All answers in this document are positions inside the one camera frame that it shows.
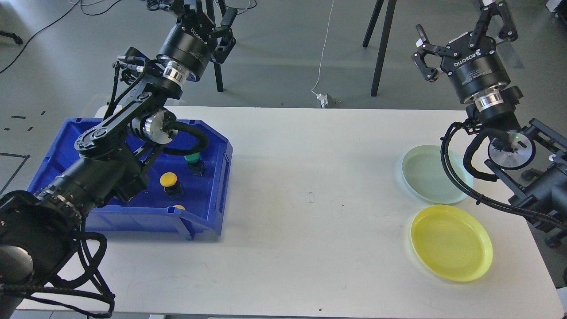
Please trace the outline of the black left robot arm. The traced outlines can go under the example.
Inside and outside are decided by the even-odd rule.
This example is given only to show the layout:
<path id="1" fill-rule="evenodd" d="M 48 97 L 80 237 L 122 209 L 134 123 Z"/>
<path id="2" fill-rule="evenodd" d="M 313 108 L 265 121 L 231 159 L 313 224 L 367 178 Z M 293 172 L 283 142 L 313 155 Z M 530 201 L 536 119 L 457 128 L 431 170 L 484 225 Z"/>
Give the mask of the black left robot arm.
<path id="1" fill-rule="evenodd" d="M 216 66 L 236 44 L 232 24 L 238 14 L 222 0 L 221 24 L 214 8 L 195 0 L 148 0 L 149 11 L 176 17 L 155 59 L 135 48 L 117 57 L 111 99 L 102 122 L 75 141 L 78 160 L 35 193 L 12 191 L 1 198 L 1 317 L 8 319 L 24 300 L 63 306 L 36 293 L 94 299 L 108 305 L 92 313 L 66 305 L 88 317 L 107 319 L 115 295 L 99 266 L 106 237 L 85 230 L 89 213 L 116 198 L 129 202 L 146 190 L 149 170 L 160 154 L 188 157 L 200 172 L 208 135 L 179 121 L 164 107 L 180 99 L 187 81 L 200 81 L 208 63 Z"/>

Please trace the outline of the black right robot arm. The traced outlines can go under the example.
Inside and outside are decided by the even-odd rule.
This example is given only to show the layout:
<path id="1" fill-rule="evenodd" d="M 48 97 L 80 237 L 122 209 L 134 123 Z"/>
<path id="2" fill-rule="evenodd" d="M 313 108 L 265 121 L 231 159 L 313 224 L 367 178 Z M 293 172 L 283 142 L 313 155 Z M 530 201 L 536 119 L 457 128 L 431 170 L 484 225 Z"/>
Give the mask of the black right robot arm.
<path id="1" fill-rule="evenodd" d="M 412 60 L 423 78 L 434 82 L 445 73 L 466 105 L 466 120 L 452 123 L 441 138 L 442 169 L 477 204 L 522 216 L 543 232 L 559 229 L 545 239 L 557 248 L 566 237 L 566 139 L 537 119 L 519 125 L 515 111 L 523 94 L 510 85 L 497 54 L 498 44 L 518 38 L 516 24 L 504 0 L 480 0 L 478 6 L 474 29 L 444 46 L 433 45 L 423 26 L 416 26 Z M 465 170 L 476 179 L 502 181 L 513 192 L 507 203 L 480 194 L 456 174 L 448 148 L 460 129 L 474 136 L 462 157 Z"/>

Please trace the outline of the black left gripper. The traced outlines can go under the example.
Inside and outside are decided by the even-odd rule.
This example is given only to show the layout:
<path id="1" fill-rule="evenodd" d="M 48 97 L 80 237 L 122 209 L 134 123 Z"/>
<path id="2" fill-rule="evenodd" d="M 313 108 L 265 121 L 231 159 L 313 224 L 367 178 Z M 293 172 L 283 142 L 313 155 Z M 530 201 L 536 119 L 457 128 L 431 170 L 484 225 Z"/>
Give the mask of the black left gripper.
<path id="1" fill-rule="evenodd" d="M 203 10 L 189 9 L 171 28 L 157 59 L 180 63 L 190 71 L 188 81 L 200 81 L 211 57 L 214 63 L 224 63 L 236 45 L 231 28 L 236 16 L 237 9 L 227 8 L 220 26 L 215 26 Z"/>

